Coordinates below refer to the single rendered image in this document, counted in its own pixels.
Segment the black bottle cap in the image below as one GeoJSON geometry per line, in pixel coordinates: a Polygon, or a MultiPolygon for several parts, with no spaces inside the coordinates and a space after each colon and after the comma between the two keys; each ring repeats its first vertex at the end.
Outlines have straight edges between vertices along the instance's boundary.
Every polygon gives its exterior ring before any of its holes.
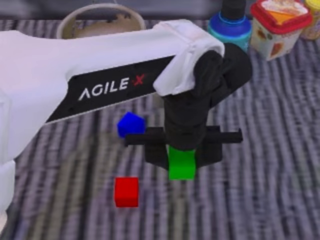
{"type": "Polygon", "coordinates": [[[221,16],[229,20],[242,19],[246,14],[246,0],[223,0],[221,16]]]}

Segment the container with red lid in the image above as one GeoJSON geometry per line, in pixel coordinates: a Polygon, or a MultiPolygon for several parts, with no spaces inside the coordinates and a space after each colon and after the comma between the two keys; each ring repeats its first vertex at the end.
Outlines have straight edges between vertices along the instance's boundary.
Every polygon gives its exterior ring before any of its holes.
{"type": "Polygon", "coordinates": [[[300,1],[291,1],[290,7],[279,2],[285,1],[257,0],[251,6],[250,44],[267,61],[290,53],[303,29],[312,22],[310,11],[300,1]]]}

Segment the cube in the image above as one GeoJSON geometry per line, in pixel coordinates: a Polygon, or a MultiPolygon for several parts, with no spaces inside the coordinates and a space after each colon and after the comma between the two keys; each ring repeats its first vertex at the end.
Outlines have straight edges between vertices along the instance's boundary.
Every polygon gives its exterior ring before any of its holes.
{"type": "Polygon", "coordinates": [[[113,197],[117,208],[137,208],[139,206],[139,179],[137,177],[116,177],[113,197]]]}
{"type": "Polygon", "coordinates": [[[144,134],[145,130],[145,119],[132,112],[127,112],[117,124],[120,138],[124,138],[127,134],[144,134]]]}
{"type": "Polygon", "coordinates": [[[180,151],[169,146],[169,179],[193,180],[196,175],[196,150],[180,151]]]}

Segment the gray tabletop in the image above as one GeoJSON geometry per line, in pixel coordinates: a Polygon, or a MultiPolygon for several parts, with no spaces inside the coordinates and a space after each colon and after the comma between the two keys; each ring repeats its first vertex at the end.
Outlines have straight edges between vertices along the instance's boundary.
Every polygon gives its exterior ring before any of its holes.
{"type": "MultiPolygon", "coordinates": [[[[0,29],[53,38],[58,23],[4,20],[0,29]]],[[[243,131],[222,162],[169,181],[142,147],[124,148],[116,124],[125,112],[162,125],[151,96],[47,125],[16,159],[1,240],[319,240],[320,41],[299,40],[270,62],[249,55],[252,81],[209,113],[209,124],[243,131]],[[119,176],[139,177],[139,208],[115,208],[119,176]]]]}

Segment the robotic arm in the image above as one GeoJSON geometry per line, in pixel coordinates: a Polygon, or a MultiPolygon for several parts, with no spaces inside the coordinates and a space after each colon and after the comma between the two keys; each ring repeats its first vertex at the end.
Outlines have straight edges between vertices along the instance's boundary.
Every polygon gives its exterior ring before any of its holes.
{"type": "Polygon", "coordinates": [[[208,110],[251,78],[249,64],[245,81],[233,83],[248,56],[188,20],[70,40],[3,31],[0,48],[0,215],[14,194],[13,159],[43,125],[157,92],[167,140],[178,149],[194,148],[205,138],[208,110]],[[238,72],[230,73],[234,68],[238,72]],[[181,133],[199,123],[201,133],[191,131],[179,143],[181,133]]]}

